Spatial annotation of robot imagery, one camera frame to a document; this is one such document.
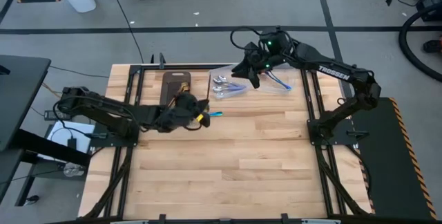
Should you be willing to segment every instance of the butcher block tabletop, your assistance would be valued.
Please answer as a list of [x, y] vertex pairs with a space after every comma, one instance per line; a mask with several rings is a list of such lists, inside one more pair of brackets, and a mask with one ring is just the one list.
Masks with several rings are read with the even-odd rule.
[[[124, 100], [129, 67], [113, 65], [106, 97]], [[145, 72], [141, 104], [159, 104], [164, 72]], [[206, 98], [209, 72], [188, 72], [191, 93]], [[250, 90], [217, 100], [210, 90], [210, 112], [224, 114], [212, 117], [209, 128], [141, 133], [133, 150], [124, 219], [157, 220], [160, 214], [167, 219], [280, 218], [282, 213], [289, 218], [326, 217], [300, 71], [274, 73], [293, 87], [289, 93]], [[335, 109], [341, 97], [338, 80], [322, 73], [318, 78], [325, 109]], [[114, 152], [115, 148], [105, 148], [92, 157], [79, 216], [89, 212], [107, 188]], [[358, 158], [346, 147], [335, 146], [334, 152], [342, 184], [371, 212]], [[120, 187], [114, 194], [113, 214], [119, 191]], [[338, 213], [334, 190], [331, 199]]]

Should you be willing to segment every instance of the black metal frame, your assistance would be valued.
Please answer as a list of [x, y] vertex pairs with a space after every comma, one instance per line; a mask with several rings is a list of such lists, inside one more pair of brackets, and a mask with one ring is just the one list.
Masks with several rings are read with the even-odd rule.
[[[138, 105], [140, 105], [140, 100], [141, 100], [141, 96], [142, 96], [142, 87], [143, 87], [143, 81], [144, 81], [144, 73], [146, 71], [152, 71], [152, 70], [205, 70], [205, 69], [220, 68], [220, 67], [228, 66], [228, 65], [229, 64], [132, 65], [129, 69], [130, 72], [129, 72], [129, 78], [128, 78], [127, 85], [126, 85], [126, 94], [124, 97], [124, 102], [129, 103], [129, 99], [130, 99], [131, 93], [132, 93], [132, 86], [133, 86], [135, 74], [139, 75], [138, 76], [138, 83], [137, 83], [137, 90], [135, 93], [135, 102], [134, 102], [134, 105], [138, 106]], [[302, 84], [303, 84], [304, 91], [305, 91], [305, 99], [307, 101], [307, 110], [309, 112], [309, 119], [313, 120], [313, 119], [315, 119], [314, 107], [313, 107], [313, 103], [312, 103], [311, 96], [310, 96], [309, 82], [307, 80], [307, 72], [301, 71], [301, 75], [302, 75]], [[311, 73], [311, 78], [313, 79], [313, 83], [314, 83], [314, 89], [315, 89], [316, 99], [318, 102], [319, 112], [322, 113], [324, 111], [324, 104], [323, 104], [322, 95], [320, 93], [318, 76], [315, 72], [313, 72], [313, 73]], [[318, 161], [319, 161], [320, 156], [323, 157], [323, 154], [322, 154], [323, 150], [321, 149], [321, 146], [315, 146], [315, 150], [316, 150], [316, 156], [318, 157]], [[129, 160], [132, 159], [132, 154], [133, 154], [133, 147], [128, 147], [126, 150], [126, 157], [128, 156]], [[334, 156], [332, 146], [327, 146], [327, 154], [329, 157], [329, 164], [330, 164], [331, 170], [333, 171], [334, 175], [336, 177], [338, 177], [338, 169], [336, 166], [336, 159]], [[111, 169], [110, 182], [112, 182], [115, 179], [115, 174], [117, 173], [117, 170], [119, 167], [120, 157], [121, 157], [121, 148], [116, 147], [114, 158], [113, 158], [112, 169]], [[323, 189], [325, 209], [327, 212], [327, 216], [331, 216], [334, 214], [334, 212], [333, 212], [332, 199], [330, 196], [330, 190], [329, 190], [329, 185], [327, 182], [327, 177], [326, 177], [325, 173], [320, 169], [320, 167], [318, 168], [318, 170], [320, 173], [320, 181], [321, 181], [321, 186]], [[126, 204], [126, 195], [127, 195], [129, 173], [130, 173], [130, 164], [129, 164], [129, 168], [127, 169], [126, 173], [124, 174], [124, 177], [122, 178], [122, 188], [121, 188], [121, 192], [119, 195], [119, 201], [118, 201], [118, 207], [117, 207], [117, 217], [121, 218], [121, 219], [123, 218], [124, 207]], [[344, 204], [342, 197], [340, 196], [340, 194], [337, 191], [336, 191], [336, 195], [338, 196], [338, 206], [339, 206], [340, 214], [346, 214], [347, 212], [346, 212], [345, 204]], [[112, 202], [113, 202], [112, 197], [110, 197], [110, 199], [108, 200], [108, 202], [105, 206], [104, 217], [111, 216]], [[199, 220], [198, 222], [204, 223], [204, 222], [211, 222], [211, 221], [213, 221], [213, 220], [206, 220], [206, 221]], [[281, 219], [261, 220], [261, 221], [265, 222], [265, 223], [281, 223]]]

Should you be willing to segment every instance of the gray concrete floor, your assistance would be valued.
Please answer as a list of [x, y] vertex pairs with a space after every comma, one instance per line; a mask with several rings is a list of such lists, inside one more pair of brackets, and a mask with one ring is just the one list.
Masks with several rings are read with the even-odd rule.
[[[7, 0], [0, 0], [0, 8]], [[96, 0], [97, 9], [76, 13], [67, 0], [59, 3], [16, 3], [13, 1], [1, 29], [74, 29], [126, 28], [116, 0]], [[401, 26], [414, 8], [392, 0], [327, 0], [335, 26]], [[120, 0], [134, 28], [198, 26], [325, 26], [320, 0]], [[425, 25], [422, 21], [417, 26]], [[433, 69], [442, 72], [442, 57], [424, 55], [420, 45], [439, 38], [440, 33], [413, 32], [410, 46], [418, 57]], [[292, 37], [307, 42], [325, 55], [333, 56], [327, 32], [291, 32]], [[383, 87], [382, 96], [395, 97], [437, 213], [442, 213], [442, 84], [421, 72], [404, 58], [397, 44], [397, 32], [338, 32], [338, 44], [349, 64], [375, 71]], [[239, 62], [242, 52], [229, 42], [228, 32], [139, 32], [135, 37], [144, 59], [164, 53], [167, 62]], [[255, 41], [250, 33], [241, 32], [238, 43]], [[0, 53], [47, 57], [52, 65], [96, 75], [109, 74], [112, 64], [139, 63], [131, 34], [38, 34], [0, 35]], [[84, 77], [63, 71], [49, 70], [45, 80], [60, 91], [63, 86], [87, 86], [104, 93], [106, 79]], [[43, 112], [57, 99], [40, 90], [33, 106]], [[43, 135], [50, 123], [30, 111], [22, 128]], [[20, 165], [16, 177], [29, 170]], [[40, 202], [27, 207], [13, 207], [23, 183], [15, 181], [0, 205], [2, 223], [48, 223], [74, 219], [77, 215], [82, 182], [36, 179], [32, 193]]]

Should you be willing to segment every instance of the wooden table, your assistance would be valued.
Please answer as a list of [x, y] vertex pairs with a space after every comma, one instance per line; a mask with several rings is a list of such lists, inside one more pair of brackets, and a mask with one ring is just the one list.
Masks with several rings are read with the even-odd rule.
[[[112, 67], [106, 97], [124, 100], [129, 66]], [[141, 104], [158, 104], [163, 72], [145, 73]], [[209, 73], [189, 72], [192, 94], [206, 97]], [[159, 214], [166, 214], [167, 219], [280, 218], [282, 213], [290, 218], [326, 217], [315, 151], [307, 132], [300, 72], [281, 70], [276, 75], [294, 85], [288, 95], [252, 90], [216, 100], [210, 92], [211, 111], [224, 115], [212, 118], [209, 128], [140, 134], [133, 152], [124, 219], [156, 220]], [[318, 77], [325, 109], [336, 108], [341, 97], [338, 80], [321, 73]], [[114, 150], [103, 149], [91, 160], [79, 216], [86, 214], [106, 189]], [[345, 147], [334, 151], [341, 182], [370, 212], [357, 157]], [[337, 212], [334, 190], [331, 194]], [[119, 189], [114, 194], [114, 214], [118, 196]]]

